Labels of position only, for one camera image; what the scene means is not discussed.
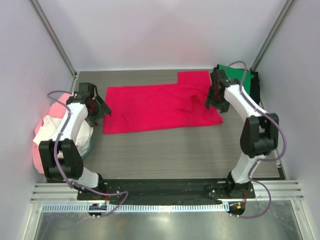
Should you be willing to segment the white t-shirt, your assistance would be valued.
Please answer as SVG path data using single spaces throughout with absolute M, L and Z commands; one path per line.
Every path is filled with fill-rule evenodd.
M 77 128 L 77 134 L 73 134 L 72 135 L 72 139 L 73 139 L 73 141 L 75 143 L 75 146 L 76 146 L 80 156 L 81 156 L 83 145 L 84 145 L 83 133 L 84 133 L 84 128 L 85 128 L 86 124 L 88 124 L 88 123 L 85 120 L 83 120 L 81 125 L 79 125 L 79 127 Z M 55 131 L 55 133 L 51 136 L 51 138 L 49 140 L 51 140 L 52 137 L 56 137 L 58 135 L 59 127 L 57 128 L 57 130 Z

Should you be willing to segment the light pink t-shirt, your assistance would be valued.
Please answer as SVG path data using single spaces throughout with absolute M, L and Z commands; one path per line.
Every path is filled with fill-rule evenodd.
M 49 107 L 47 113 L 39 120 L 35 127 L 35 137 L 32 141 L 32 159 L 35 169 L 40 174 L 44 174 L 44 169 L 40 157 L 39 144 L 41 141 L 48 141 L 56 132 L 65 112 L 66 108 L 55 102 Z

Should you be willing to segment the magenta red t-shirt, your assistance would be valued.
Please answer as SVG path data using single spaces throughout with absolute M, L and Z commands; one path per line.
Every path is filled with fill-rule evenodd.
M 185 71 L 172 84 L 109 87 L 105 101 L 111 115 L 103 133 L 124 134 L 183 127 L 215 126 L 224 122 L 205 103 L 211 78 L 208 71 Z

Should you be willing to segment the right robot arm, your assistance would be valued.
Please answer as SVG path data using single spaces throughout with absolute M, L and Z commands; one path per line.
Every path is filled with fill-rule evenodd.
M 259 163 L 278 146 L 279 117 L 267 113 L 241 88 L 241 82 L 229 78 L 225 70 L 215 68 L 210 73 L 205 107 L 226 113 L 232 106 L 244 122 L 240 136 L 240 158 L 227 176 L 225 191 L 231 198 L 243 198 L 252 188 L 252 175 Z

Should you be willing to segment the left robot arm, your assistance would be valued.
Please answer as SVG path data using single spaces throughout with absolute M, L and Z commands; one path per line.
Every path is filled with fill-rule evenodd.
M 80 83 L 66 102 L 54 98 L 51 92 L 47 97 L 64 107 L 65 114 L 54 134 L 38 145 L 46 179 L 65 182 L 70 188 L 87 190 L 93 198 L 102 199 L 107 192 L 103 178 L 84 167 L 76 137 L 83 122 L 96 127 L 98 120 L 111 115 L 111 109 L 99 96 L 97 86 L 89 82 Z

